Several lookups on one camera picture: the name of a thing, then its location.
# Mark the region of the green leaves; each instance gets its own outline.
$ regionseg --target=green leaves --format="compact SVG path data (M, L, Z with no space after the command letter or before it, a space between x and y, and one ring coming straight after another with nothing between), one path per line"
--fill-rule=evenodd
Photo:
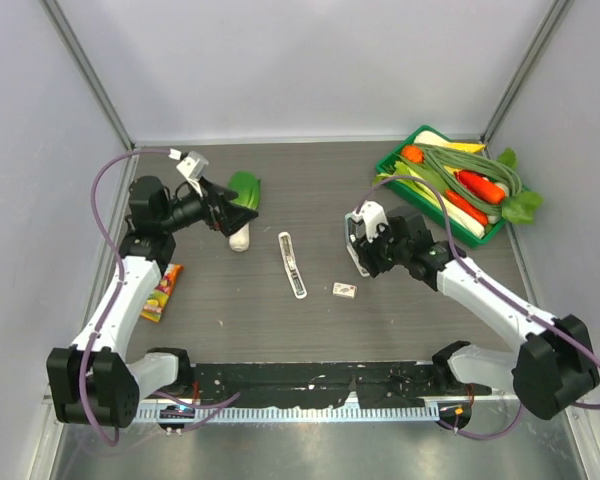
M399 158L399 161L397 161L395 164L394 175L411 175L413 172L422 177L423 180L426 180L431 185L433 185L434 188L440 193L444 193L444 191L447 188L449 188L444 178L442 178L442 176L438 172L433 170L430 166L425 165L423 163L410 162L401 155L396 154L396 157ZM417 188L424 188L426 191L428 191L428 189L422 184L417 183L417 185Z
M236 172L229 180L229 188L238 194L233 203L256 210L260 203L260 180L250 172Z
M411 172L409 171L409 169L407 168L406 165L402 164L402 167L396 168L395 172L393 172L393 173L378 173L376 175L376 177L373 179L373 185L375 185L376 183L379 183L382 180L384 180L385 178L391 177L393 175L411 175ZM418 191L418 184L416 182L414 182L413 180L408 180L406 178L399 178L399 179L394 180L394 182L403 183L406 186L408 186L411 190Z
M516 158L516 152L511 148L507 148L498 157L498 162L506 165L507 167L515 170L518 167L518 159Z
M533 223L533 214L544 199L536 192L521 192L502 201L502 218L511 223Z

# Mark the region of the cable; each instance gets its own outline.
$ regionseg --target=cable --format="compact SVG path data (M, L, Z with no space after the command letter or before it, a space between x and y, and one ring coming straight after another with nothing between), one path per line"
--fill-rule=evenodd
M473 403L476 400L476 396L473 393L473 383L469 383L468 385L465 385L465 388L467 389L467 395L469 396L469 408L473 407Z
M226 408L228 405L232 404L233 402L235 402L238 397L240 396L239 393L236 393L234 395L232 395L231 397L227 398L226 400L223 400L222 402L213 404L213 405L196 405L195 403L187 403L184 402L182 400L180 400L178 397L174 397L173 395L169 395L168 393L165 392L153 392L154 395L158 396L158 397L162 397L162 398L166 398L171 400L172 402L177 403L178 405L182 405L183 407L189 407L189 408L193 408L194 410L213 410L214 408Z
M87 394L87 367L89 366L89 357L91 355L91 351L93 350L93 344L98 338L98 334L100 333L102 325L107 319L107 315L109 315L109 313L111 312L113 305L115 304L116 300L118 299L118 296L120 295L120 290L122 290L122 285L124 282L125 272L124 266L122 264L122 257L120 257L120 254L118 253L118 248L113 239L111 238L111 235L109 235L107 228L104 226L102 219L100 218L100 213L98 212L98 205L96 204L96 193L98 190L98 184L100 183L100 179L102 179L102 176L105 174L105 172L109 170L113 165L128 158L131 158L134 155L141 155L145 153L169 155L170 150L151 148L146 150L133 150L131 152L126 152L122 155L118 155L100 169L100 171L96 174L96 177L93 179L93 184L91 185L91 211L93 212L93 217L96 221L96 225L98 226L98 230L100 230L100 233L102 233L102 236L104 237L105 243L113 251L113 256L118 271L118 282L116 283L116 287L113 291L113 294L111 295L111 298L109 298L109 301L107 302L107 305L102 311L100 318L93 327L93 332L89 336L87 346L85 347L84 352L82 353L82 359L80 360L80 370L78 372L78 391L80 393L80 402L82 403L82 408L84 409L84 413L87 416L89 424L96 431L96 433L102 439L102 441L110 447L115 447L118 444L118 441L120 440L120 432L118 431L118 428L116 428L114 437L113 439L111 439L107 436L107 434L102 429L102 426L98 423L98 419L93 413L91 405L89 405L89 397Z
M456 433L460 436L463 436L466 438L471 438L472 440L495 440L497 438L504 437L507 433L509 433L511 430L513 430L520 423L520 420L522 419L523 411L524 411L524 407L522 406L522 404L520 404L520 407L518 408L518 412L516 413L516 416L514 417L511 424L507 428L505 428L504 430L502 430L501 432L498 432L498 433L482 434L482 433L465 432L464 430L457 430ZM456 415L455 426L449 425L444 420L438 420L438 423L440 425L442 425L444 428L446 428L447 430L456 431L456 428L458 427L458 416Z
M209 414L209 416L207 416L206 418L203 418L202 420L200 420L199 422L196 423L192 423L188 426L186 426L185 428L183 428L181 430L182 433L184 432L191 432L192 430L197 430L198 428L200 428L201 426L203 426L204 424L208 423L210 420L212 420L214 417L220 415L220 413L222 413L222 411L227 408L229 405L231 405L233 402L235 402L238 398L240 397L240 393L236 393L235 395L231 396L230 398L228 398L227 400L225 400L224 402L218 403L219 406L213 406L213 405L207 405L207 408L217 408L217 410L211 414ZM169 415L180 415L182 417L192 417L193 413L187 413L187 412L169 412ZM160 434L163 434L164 431L163 430L158 430L154 433L151 433L149 435L147 435L144 438L141 438L140 440L138 440L136 443L134 443L133 445L130 445L129 447L125 448L124 450L116 450L114 452L106 452L106 453L96 453L93 451L89 451L87 449L84 449L85 452L87 454L91 454L95 457L107 457L107 458L112 458L112 457L120 457L122 455L126 455L127 453L130 453L131 451L135 450L136 448L138 448L140 445L148 442L149 440L151 440L154 437L159 436Z
M552 325L552 324L544 321L543 319L539 318L538 316L530 313L526 309L526 307L518 304L518 302L509 298L509 296L506 293L502 292L498 287L493 285L491 282L480 277L477 274L477 272L475 272L464 261L464 259L460 256L460 254L458 253L458 250L456 249L456 244L453 239L453 233L451 231L451 223L449 221L449 214L447 213L447 208L444 205L443 198L440 195L440 193L433 187L433 185L431 185L426 180L422 180L421 178L417 178L412 175L392 175L390 177L384 178L380 182L376 183L373 187L371 187L371 189L369 189L369 191L367 191L367 193L364 195L364 197L362 198L360 203L356 206L355 212L356 213L360 212L364 203L371 197L371 195L373 195L373 193L377 189L379 189L381 186L383 186L389 182L392 182L393 180L399 180L399 179L412 180L414 182L420 183L420 184L424 185L425 187L427 187L431 191L431 193L433 193L435 195L436 199L438 200L438 203L440 203L440 209L442 210L442 215L444 217L445 230L447 232L447 238L449 240L449 249L451 250L451 254L453 255L453 258L458 262L458 264L469 275L471 275L475 279L476 282L479 282L480 284L482 284L487 290L489 290L491 293L493 293L496 297L498 297L500 300L505 302L507 305L509 305L510 307L515 309L518 313L524 315L529 320L536 322L541 327L545 328L546 330L549 330L554 335L560 337L562 340L567 342L573 348L578 350L578 352L582 353L585 357L587 357L587 359L589 361L593 362L600 369L600 358L598 358L592 351L590 351L588 348L586 348L580 342L574 340L573 338L571 338L570 336L568 336L567 334L565 334L564 332L559 330L555 325ZM579 408L585 408L585 409L589 409L589 410L600 410L600 403L599 404L588 404L588 403L582 403L582 402L575 402L573 405L576 407L579 407Z

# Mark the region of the snack bag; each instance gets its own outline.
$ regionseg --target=snack bag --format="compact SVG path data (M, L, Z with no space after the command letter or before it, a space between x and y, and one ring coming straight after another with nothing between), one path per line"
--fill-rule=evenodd
M149 298L147 299L147 303L145 303L144 307L142 308L142 313L140 314L141 317L151 320L155 323L160 322L160 317L162 317L164 307L169 301L171 292L173 292L173 289L176 286L176 279L183 268L184 267L182 265L178 265L176 263L169 264L167 271L164 272L162 280L160 280L160 284L153 290L153 292L151 292L151 295L149 295Z

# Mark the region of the small box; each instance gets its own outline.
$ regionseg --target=small box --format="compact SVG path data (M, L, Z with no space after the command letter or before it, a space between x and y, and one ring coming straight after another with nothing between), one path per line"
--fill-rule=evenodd
M356 298L356 292L358 291L358 287L355 285L349 285L348 283L338 283L335 282L333 284L333 294L336 297L344 297L344 298Z

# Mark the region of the white wall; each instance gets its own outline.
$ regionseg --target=white wall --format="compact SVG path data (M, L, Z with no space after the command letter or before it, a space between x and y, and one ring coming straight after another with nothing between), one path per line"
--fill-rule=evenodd
M493 146L546 199L518 229L539 302L584 320L600 355L600 0L574 2Z
M123 150L40 4L1 0L0 480L25 478L46 357L72 340L93 284L91 180Z
M550 0L60 0L134 140L484 131Z

